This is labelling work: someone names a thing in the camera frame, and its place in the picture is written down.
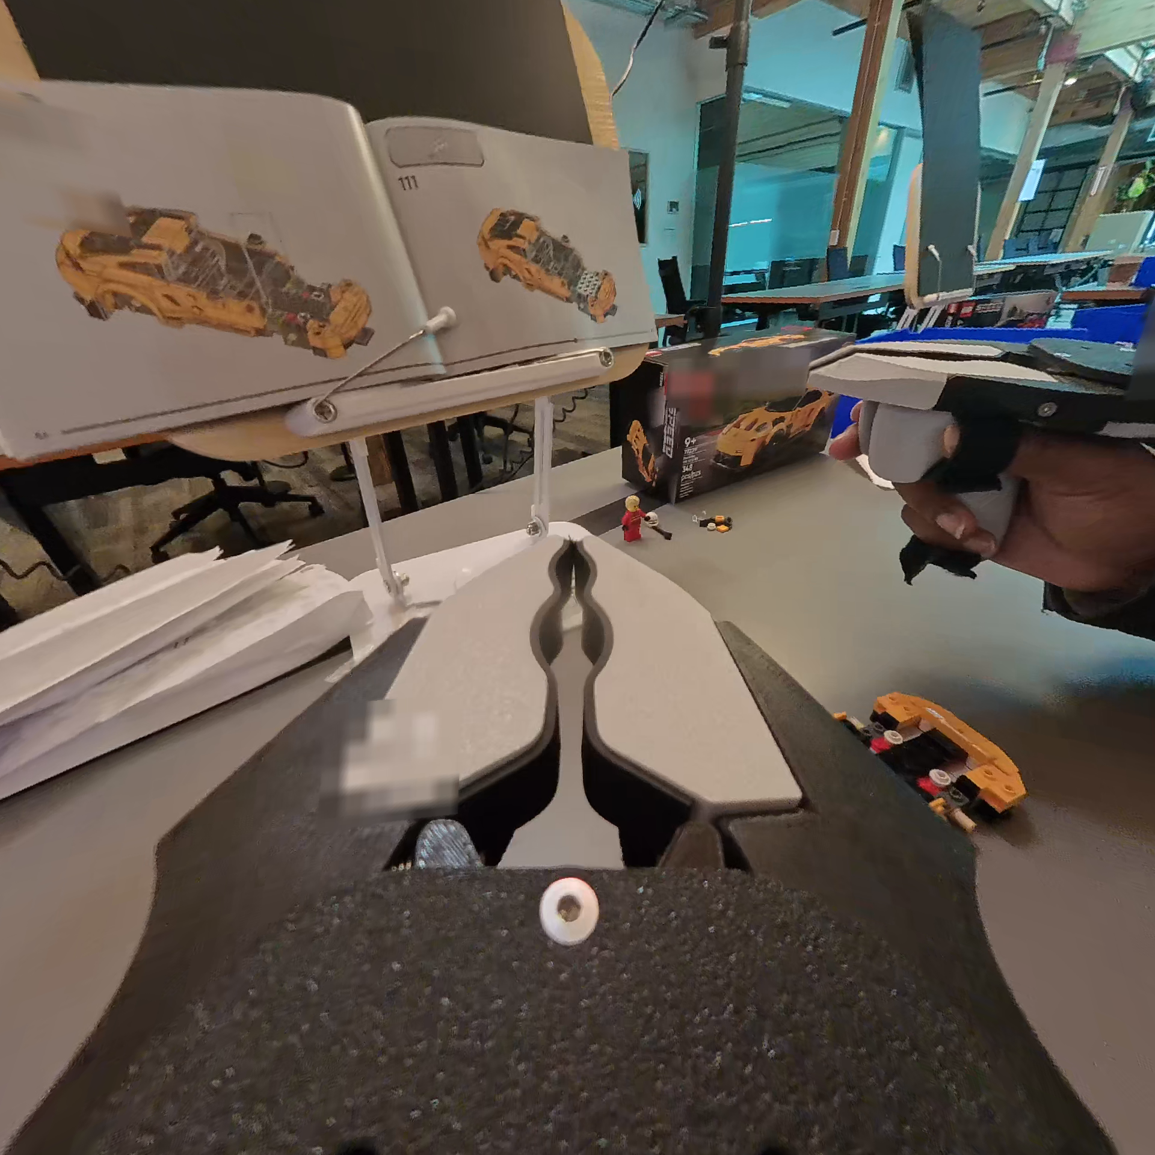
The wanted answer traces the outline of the black office chair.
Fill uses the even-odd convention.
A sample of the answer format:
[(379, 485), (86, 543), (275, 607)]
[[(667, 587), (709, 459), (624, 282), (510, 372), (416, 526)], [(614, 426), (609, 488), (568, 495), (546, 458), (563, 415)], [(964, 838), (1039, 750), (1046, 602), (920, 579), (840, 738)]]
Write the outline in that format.
[(706, 312), (705, 299), (687, 295), (675, 255), (658, 258), (657, 272), (667, 302), (665, 316), (669, 320), (661, 327), (660, 343), (669, 348), (701, 338)]
[(299, 495), (283, 481), (268, 481), (255, 462), (228, 462), (178, 447), (166, 451), (163, 456), (169, 464), (180, 467), (178, 477), (209, 480), (210, 491), (172, 511), (165, 533), (148, 547), (154, 563), (167, 559), (169, 546), (217, 513), (224, 513), (239, 528), (250, 547), (262, 547), (265, 541), (243, 513), (244, 504), (271, 510), (295, 503), (305, 506), (310, 517), (324, 513), (315, 496)]

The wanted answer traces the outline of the orange lego car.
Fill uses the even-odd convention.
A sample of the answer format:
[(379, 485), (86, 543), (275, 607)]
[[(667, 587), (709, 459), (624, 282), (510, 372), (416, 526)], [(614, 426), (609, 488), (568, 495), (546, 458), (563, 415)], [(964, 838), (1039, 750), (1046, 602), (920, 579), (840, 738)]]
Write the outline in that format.
[(1028, 794), (1009, 755), (937, 702), (891, 691), (859, 720), (833, 719), (940, 819), (964, 833), (1009, 815)]

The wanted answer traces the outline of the black metal pole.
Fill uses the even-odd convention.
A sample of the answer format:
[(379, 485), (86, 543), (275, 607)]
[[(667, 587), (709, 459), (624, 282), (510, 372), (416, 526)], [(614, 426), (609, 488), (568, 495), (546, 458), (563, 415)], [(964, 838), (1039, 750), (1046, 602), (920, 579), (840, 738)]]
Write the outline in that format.
[(746, 70), (750, 1), (733, 4), (731, 23), (724, 38), (713, 37), (712, 48), (726, 49), (726, 93), (720, 126), (720, 152), (717, 158), (715, 209), (709, 277), (705, 297), (702, 332), (708, 339), (717, 338), (723, 317), (723, 290), (727, 266), (727, 246), (731, 222), (731, 192), (737, 166), (737, 145), (741, 119), (741, 101)]

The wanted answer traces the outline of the black lego box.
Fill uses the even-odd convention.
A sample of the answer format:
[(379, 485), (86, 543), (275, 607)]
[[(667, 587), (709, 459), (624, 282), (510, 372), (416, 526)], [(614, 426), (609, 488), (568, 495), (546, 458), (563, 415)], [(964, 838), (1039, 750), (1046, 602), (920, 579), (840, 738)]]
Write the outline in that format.
[(624, 481), (680, 503), (823, 451), (838, 396), (812, 385), (810, 368), (849, 342), (793, 327), (647, 352), (610, 389)]

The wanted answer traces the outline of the person's right hand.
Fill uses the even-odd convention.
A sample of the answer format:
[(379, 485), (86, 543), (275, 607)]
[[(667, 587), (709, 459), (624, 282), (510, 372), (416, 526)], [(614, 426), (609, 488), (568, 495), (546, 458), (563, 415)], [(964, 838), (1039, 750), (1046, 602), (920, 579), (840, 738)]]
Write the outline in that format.
[(1020, 484), (999, 543), (958, 496), (895, 484), (920, 539), (977, 554), (1078, 595), (1140, 596), (1153, 577), (1153, 458), (1135, 441), (1028, 427), (1008, 474)]

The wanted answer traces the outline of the white book stand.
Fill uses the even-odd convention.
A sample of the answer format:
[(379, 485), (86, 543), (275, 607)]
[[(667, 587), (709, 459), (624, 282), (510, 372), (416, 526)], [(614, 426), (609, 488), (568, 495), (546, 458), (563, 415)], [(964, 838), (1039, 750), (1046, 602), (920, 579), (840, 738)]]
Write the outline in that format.
[(631, 159), (563, 2), (9, 2), (2, 455), (280, 456), (627, 375)]

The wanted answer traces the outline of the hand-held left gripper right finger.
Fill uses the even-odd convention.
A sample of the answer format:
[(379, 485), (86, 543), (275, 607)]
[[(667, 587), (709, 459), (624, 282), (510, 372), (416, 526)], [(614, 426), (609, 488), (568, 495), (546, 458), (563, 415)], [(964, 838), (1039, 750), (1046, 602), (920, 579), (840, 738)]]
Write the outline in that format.
[(712, 614), (607, 540), (581, 540), (585, 722), (598, 748), (702, 814), (782, 814), (801, 788)]

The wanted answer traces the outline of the wooden background desk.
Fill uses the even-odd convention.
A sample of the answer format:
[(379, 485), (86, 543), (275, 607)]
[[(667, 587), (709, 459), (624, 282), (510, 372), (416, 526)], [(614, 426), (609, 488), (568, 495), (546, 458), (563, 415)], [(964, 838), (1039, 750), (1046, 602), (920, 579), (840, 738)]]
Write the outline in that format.
[(837, 305), (843, 301), (893, 293), (902, 294), (903, 286), (904, 273), (892, 271), (855, 279), (794, 284), (753, 293), (723, 293), (720, 302), (726, 308), (770, 316), (788, 309), (815, 309), (826, 304)]

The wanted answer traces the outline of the open instruction booklet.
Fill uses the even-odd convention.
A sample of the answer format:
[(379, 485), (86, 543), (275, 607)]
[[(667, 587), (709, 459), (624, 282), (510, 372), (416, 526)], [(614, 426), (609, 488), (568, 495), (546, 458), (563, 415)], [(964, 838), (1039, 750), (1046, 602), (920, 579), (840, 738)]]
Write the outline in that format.
[(247, 414), (331, 438), (656, 337), (627, 154), (330, 96), (2, 93), (2, 453)]

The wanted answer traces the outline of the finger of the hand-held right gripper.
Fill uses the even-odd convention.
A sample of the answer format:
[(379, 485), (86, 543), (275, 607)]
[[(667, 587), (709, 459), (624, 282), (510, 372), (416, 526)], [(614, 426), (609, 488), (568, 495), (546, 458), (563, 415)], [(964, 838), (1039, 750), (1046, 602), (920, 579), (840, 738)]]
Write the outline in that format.
[(950, 361), (1008, 361), (1014, 356), (1025, 356), (1031, 341), (858, 341), (854, 353), (866, 356), (922, 356)]
[(1053, 375), (991, 356), (932, 356), (925, 352), (851, 352), (810, 368), (815, 386), (906, 409), (935, 409), (947, 385), (1010, 383), (1053, 386)]

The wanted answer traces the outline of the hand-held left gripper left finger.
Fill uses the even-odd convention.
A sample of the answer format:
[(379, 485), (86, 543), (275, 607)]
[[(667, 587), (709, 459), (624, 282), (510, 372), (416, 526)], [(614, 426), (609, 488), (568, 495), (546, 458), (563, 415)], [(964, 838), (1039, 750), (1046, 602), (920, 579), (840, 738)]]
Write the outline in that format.
[(385, 695), (387, 785), (482, 785), (550, 739), (546, 653), (565, 601), (548, 536), (470, 579), (426, 620)]

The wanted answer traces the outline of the wooden pillar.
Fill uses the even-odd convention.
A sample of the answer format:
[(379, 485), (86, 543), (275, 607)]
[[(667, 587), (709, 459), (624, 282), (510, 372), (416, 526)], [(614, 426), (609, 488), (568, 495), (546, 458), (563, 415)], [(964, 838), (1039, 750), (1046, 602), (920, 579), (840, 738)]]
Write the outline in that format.
[(887, 92), (902, 1), (869, 1), (856, 73), (856, 86), (841, 145), (832, 200), (827, 246), (851, 257), (874, 147), (878, 111)]

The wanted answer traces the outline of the pile of white paper bags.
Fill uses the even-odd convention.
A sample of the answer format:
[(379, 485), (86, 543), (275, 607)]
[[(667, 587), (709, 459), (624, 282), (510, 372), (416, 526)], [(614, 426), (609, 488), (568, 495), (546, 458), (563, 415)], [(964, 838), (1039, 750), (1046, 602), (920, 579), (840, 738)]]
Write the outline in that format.
[(45, 783), (345, 645), (360, 587), (288, 543), (189, 552), (1, 636), (1, 799)]

